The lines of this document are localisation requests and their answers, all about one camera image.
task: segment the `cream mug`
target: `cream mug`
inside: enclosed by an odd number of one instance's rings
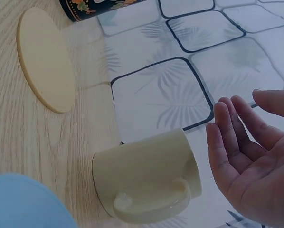
[[[127,223],[169,219],[202,192],[182,129],[96,153],[92,169],[104,209]]]

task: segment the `beige coaster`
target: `beige coaster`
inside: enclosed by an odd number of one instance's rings
[[[53,20],[33,7],[20,18],[19,62],[32,91],[51,111],[64,113],[75,102],[75,80],[66,43]]]

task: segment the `open hand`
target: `open hand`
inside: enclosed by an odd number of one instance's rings
[[[256,104],[284,117],[284,91],[253,92]],[[207,125],[215,182],[243,216],[284,227],[284,132],[267,125],[239,96],[221,98]],[[238,118],[259,143],[251,141]]]

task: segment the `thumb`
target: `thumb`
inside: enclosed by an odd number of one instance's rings
[[[253,98],[263,110],[284,117],[284,90],[254,90]]]

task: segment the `wood grain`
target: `wood grain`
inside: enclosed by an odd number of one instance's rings
[[[16,28],[30,7],[45,10],[69,47],[76,102],[66,114],[46,109],[21,70]],[[80,227],[128,227],[109,218],[94,189],[94,153],[119,145],[96,18],[72,23],[58,0],[0,0],[0,174],[28,175],[47,185]]]

